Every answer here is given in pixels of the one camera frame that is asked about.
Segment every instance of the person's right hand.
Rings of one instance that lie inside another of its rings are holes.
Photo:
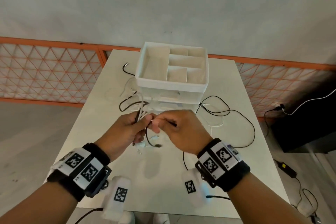
[[[154,118],[149,128],[155,133],[162,129],[177,148],[195,155],[212,141],[212,137],[191,110],[162,112]]]

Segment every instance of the white device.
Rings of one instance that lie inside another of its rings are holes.
[[[116,222],[120,220],[130,188],[131,180],[124,176],[115,176],[108,181],[108,187],[102,190],[105,194],[102,205],[103,213],[101,215],[103,219]]]
[[[207,198],[201,186],[201,175],[196,168],[182,173],[185,192],[194,207],[201,207],[207,203]]]
[[[200,47],[145,42],[135,78],[146,101],[198,105],[209,82],[208,52]],[[178,109],[193,109],[182,105]]]

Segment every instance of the concrete floor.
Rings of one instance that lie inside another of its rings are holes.
[[[45,105],[14,104],[0,102],[0,216],[35,191],[44,181],[61,146],[70,132],[80,108]],[[273,158],[284,161],[298,172],[298,179],[318,200],[317,214],[322,223],[336,224],[321,193],[321,179],[316,165],[309,154],[285,154],[270,135],[267,139]],[[281,180],[292,204],[299,201],[297,180],[279,170]],[[312,207],[306,198],[298,207],[308,215]],[[87,209],[76,209],[68,223],[74,223]],[[87,216],[81,224],[109,223],[95,212]],[[147,224],[152,219],[150,213],[136,213],[137,223]],[[170,223],[221,223],[238,224],[240,219],[211,218],[197,216],[170,215]]]

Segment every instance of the white shoe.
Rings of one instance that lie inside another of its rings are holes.
[[[123,215],[121,216],[118,224],[135,224],[135,217],[133,212],[123,211]]]
[[[169,215],[166,213],[154,213],[153,224],[170,224]]]

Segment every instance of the white table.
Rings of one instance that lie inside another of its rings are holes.
[[[57,160],[73,148],[98,139],[122,114],[118,109],[121,101],[119,95],[131,77],[122,71],[122,66],[128,62],[127,70],[134,73],[138,57],[139,52],[112,51]],[[233,60],[209,59],[209,85],[204,98],[210,95],[220,96],[231,109],[240,111],[254,124],[254,143],[239,149],[239,152],[251,167],[252,173],[289,202]],[[210,116],[204,110],[197,114],[201,116],[201,121],[207,119],[210,124],[221,121],[221,118]],[[252,140],[253,128],[238,113],[232,112],[225,117],[223,126],[213,128],[212,136],[234,146],[244,146]],[[110,178],[123,175],[132,180],[125,202],[126,211],[239,218],[232,203],[225,199],[213,198],[206,206],[194,208],[187,199],[181,180],[181,173],[185,171],[182,152],[167,138],[163,139],[162,144],[162,148],[146,147],[142,154],[137,153],[136,147],[129,146],[121,157],[109,165],[112,169]],[[190,168],[196,162],[196,158],[190,154],[186,154],[185,160]],[[210,187],[209,194],[226,195],[220,188]],[[101,193],[94,198],[85,197],[78,207],[97,208],[101,206],[102,200]]]

